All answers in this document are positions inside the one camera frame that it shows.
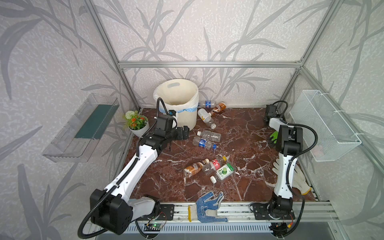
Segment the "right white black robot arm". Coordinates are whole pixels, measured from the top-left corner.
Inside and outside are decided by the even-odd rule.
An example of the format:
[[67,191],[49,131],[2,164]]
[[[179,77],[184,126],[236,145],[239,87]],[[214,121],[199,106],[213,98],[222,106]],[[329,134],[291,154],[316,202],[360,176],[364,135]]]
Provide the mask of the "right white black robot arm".
[[[268,213],[273,219],[280,219],[293,212],[293,196],[299,196],[293,191],[298,157],[312,150],[318,143],[318,134],[313,128],[285,121],[284,113],[287,108],[286,101],[276,101],[266,106],[264,117],[269,127],[275,130],[270,140],[279,152],[278,182],[267,205]],[[311,131],[314,136],[314,142],[305,150],[303,129]]]

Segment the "brown tea bottle white cap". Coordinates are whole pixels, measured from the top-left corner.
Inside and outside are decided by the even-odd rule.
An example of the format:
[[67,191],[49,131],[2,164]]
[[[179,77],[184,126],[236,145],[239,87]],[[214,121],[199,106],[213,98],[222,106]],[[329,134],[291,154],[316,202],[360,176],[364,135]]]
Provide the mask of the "brown tea bottle white cap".
[[184,178],[187,179],[187,178],[191,178],[192,176],[196,175],[209,162],[210,161],[208,159],[205,159],[205,160],[203,160],[201,162],[196,162],[196,163],[193,163],[193,164],[187,166],[186,168],[184,168],[184,171],[183,171]]

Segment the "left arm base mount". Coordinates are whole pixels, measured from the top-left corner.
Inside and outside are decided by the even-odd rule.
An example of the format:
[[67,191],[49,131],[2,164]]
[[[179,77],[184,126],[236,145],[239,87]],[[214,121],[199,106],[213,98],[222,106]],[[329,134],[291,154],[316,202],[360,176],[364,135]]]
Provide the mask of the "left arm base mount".
[[174,204],[156,204],[151,218],[162,221],[172,221],[175,213]]

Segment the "red label clear bottle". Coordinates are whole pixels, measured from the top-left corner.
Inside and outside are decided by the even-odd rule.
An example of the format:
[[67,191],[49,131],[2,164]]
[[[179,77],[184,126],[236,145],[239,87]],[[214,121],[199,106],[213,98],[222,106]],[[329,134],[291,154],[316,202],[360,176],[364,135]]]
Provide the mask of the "red label clear bottle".
[[208,161],[207,164],[202,168],[202,172],[208,176],[214,174],[218,169],[223,167],[227,163],[227,157],[222,156],[220,158],[213,159]]

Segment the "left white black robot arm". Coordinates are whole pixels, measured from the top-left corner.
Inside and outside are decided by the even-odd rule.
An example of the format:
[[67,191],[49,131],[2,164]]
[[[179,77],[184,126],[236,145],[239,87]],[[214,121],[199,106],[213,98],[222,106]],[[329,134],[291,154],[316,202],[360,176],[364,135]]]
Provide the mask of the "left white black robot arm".
[[153,197],[132,199],[131,194],[149,166],[172,141],[186,140],[189,127],[178,127],[172,115],[161,115],[137,142],[136,154],[122,172],[103,190],[90,196],[90,211],[80,223],[78,237],[90,239],[107,231],[121,235],[130,223],[148,215],[157,215],[159,201]]

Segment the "green label square bottle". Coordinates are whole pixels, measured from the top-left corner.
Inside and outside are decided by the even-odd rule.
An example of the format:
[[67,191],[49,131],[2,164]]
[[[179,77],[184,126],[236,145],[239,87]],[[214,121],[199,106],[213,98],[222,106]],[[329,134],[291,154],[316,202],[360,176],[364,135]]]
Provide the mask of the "green label square bottle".
[[236,168],[232,163],[227,163],[219,168],[211,177],[210,180],[213,184],[223,182],[229,176],[236,172]]

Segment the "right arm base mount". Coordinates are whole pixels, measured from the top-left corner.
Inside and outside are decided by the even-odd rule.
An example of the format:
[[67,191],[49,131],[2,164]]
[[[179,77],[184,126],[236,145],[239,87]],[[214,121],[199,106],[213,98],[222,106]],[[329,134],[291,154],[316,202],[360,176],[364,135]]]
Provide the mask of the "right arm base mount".
[[256,220],[295,220],[296,216],[291,206],[271,203],[252,203],[250,210]]

